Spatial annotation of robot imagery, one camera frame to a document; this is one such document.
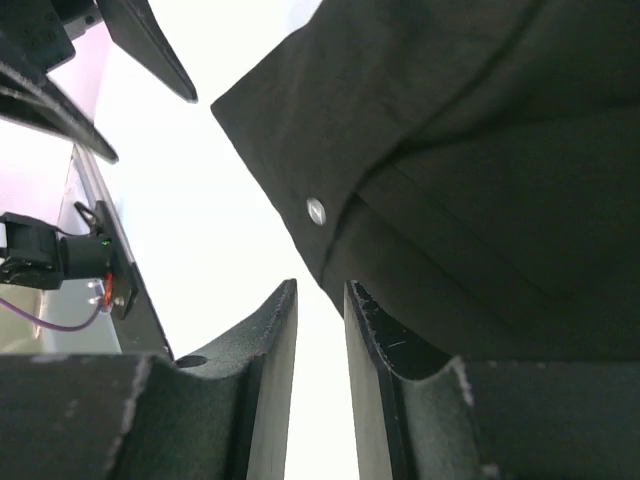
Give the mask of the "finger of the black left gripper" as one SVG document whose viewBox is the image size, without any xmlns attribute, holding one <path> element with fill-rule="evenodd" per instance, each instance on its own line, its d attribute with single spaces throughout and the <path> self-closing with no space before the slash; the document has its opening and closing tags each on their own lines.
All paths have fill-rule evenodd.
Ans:
<svg viewBox="0 0 640 480">
<path fill-rule="evenodd" d="M 185 101 L 196 88 L 162 32 L 147 0 L 97 0 L 113 43 Z"/>
<path fill-rule="evenodd" d="M 114 148 L 45 74 L 29 65 L 1 63 L 1 116 L 67 138 L 115 164 Z"/>
</svg>

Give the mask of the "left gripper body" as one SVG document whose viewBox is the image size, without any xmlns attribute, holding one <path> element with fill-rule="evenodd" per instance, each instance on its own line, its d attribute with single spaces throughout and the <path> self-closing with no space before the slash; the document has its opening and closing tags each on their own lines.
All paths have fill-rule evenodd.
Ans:
<svg viewBox="0 0 640 480">
<path fill-rule="evenodd" d="M 1 0 L 1 31 L 45 71 L 71 60 L 73 41 L 99 23 L 92 0 Z"/>
</svg>

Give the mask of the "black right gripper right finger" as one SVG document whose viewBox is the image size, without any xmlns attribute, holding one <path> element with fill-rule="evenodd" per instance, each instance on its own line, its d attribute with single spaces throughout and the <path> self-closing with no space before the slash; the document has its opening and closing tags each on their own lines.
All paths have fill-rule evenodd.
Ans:
<svg viewBox="0 0 640 480">
<path fill-rule="evenodd" d="M 635 361 L 451 357 L 344 289 L 364 479 L 635 479 Z"/>
</svg>

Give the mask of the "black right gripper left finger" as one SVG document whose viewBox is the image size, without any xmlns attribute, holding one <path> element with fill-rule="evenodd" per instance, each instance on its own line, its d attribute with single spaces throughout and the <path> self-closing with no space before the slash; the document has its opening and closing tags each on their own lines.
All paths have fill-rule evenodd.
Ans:
<svg viewBox="0 0 640 480">
<path fill-rule="evenodd" d="M 5 479 L 280 479 L 297 285 L 174 362 L 148 354 L 5 355 Z"/>
</svg>

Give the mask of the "black long sleeve shirt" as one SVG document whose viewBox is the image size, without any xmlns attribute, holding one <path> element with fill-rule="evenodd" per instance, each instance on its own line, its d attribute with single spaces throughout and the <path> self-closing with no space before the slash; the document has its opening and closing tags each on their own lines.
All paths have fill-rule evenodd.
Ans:
<svg viewBox="0 0 640 480">
<path fill-rule="evenodd" d="M 211 110 L 335 305 L 638 357 L 637 2 L 324 1 Z"/>
</svg>

